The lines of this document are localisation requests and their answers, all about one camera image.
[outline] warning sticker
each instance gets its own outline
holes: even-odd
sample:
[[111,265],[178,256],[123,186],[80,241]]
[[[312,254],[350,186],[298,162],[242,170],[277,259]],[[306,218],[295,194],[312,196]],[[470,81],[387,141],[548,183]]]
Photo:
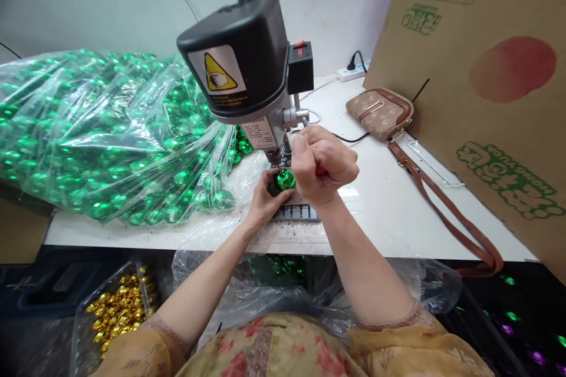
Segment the warning sticker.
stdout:
[[188,53],[189,61],[209,95],[246,90],[234,50],[229,45]]
[[231,90],[238,86],[238,83],[208,53],[205,53],[205,69],[209,90]]
[[243,131],[248,136],[249,142],[255,149],[277,147],[269,122],[265,118],[257,121],[241,124]]

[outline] white table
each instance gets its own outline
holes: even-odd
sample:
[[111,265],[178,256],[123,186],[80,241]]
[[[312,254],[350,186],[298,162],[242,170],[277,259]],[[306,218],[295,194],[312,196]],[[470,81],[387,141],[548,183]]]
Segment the white table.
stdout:
[[[333,76],[315,79],[315,87]],[[358,138],[364,130],[347,115],[345,103],[362,92],[363,78],[349,82],[334,81],[309,95],[302,103],[321,115],[321,125],[349,139]],[[412,139],[403,136],[400,144],[441,187],[460,211],[482,230],[499,249],[504,260],[525,261],[537,259],[517,240],[466,187],[442,185],[442,178],[420,157],[408,148]],[[436,213],[418,192],[411,176],[397,165],[389,149],[371,137],[352,146],[358,152],[360,175],[342,189],[348,208],[355,213],[370,240],[386,257],[421,257],[436,259],[476,259],[444,227]],[[237,178],[257,174],[261,153],[242,161],[235,171]],[[435,165],[441,175],[449,174],[441,165]],[[437,202],[447,216],[452,216],[441,202]],[[239,212],[226,217],[236,219]],[[46,244],[67,246],[134,247],[138,249],[214,250],[227,237],[229,229],[223,226],[219,215],[193,214],[189,220],[176,225],[133,227],[118,221],[105,226],[85,216],[59,211],[49,228]],[[197,228],[209,233],[195,236]],[[330,246],[320,224],[295,224],[267,227],[250,246],[258,253],[331,254]]]

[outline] handbag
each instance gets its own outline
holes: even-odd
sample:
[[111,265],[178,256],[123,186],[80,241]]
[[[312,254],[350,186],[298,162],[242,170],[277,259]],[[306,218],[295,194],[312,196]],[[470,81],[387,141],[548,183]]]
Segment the handbag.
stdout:
[[[452,203],[440,187],[401,149],[396,140],[411,123],[414,106],[403,96],[385,88],[367,90],[346,103],[346,110],[373,137],[385,143],[400,166],[405,167],[414,178],[419,191],[436,211],[446,228],[470,252],[481,259],[476,267],[458,269],[462,277],[490,277],[503,268],[504,261],[491,241]],[[431,201],[426,189],[427,184],[435,195],[448,207],[454,216],[464,225],[480,244],[458,230]]]

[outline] left hand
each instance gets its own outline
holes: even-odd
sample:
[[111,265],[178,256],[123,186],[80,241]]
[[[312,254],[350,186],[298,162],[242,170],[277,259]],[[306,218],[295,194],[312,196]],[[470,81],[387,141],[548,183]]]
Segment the left hand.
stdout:
[[254,198],[252,200],[252,206],[249,209],[248,216],[245,219],[256,232],[260,231],[264,225],[273,218],[275,212],[279,209],[279,206],[283,204],[285,200],[291,197],[295,190],[285,190],[279,193],[277,197],[273,197],[267,191],[267,185],[271,178],[276,175],[281,169],[272,168],[267,171],[263,171],[259,178],[258,185],[254,188]]

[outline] red circle print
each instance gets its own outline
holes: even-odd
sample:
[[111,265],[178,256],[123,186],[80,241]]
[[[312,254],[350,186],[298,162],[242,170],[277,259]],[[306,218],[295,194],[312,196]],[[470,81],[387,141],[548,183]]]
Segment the red circle print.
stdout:
[[485,51],[470,69],[470,84],[485,100],[509,103],[545,85],[557,56],[534,37],[512,37]]

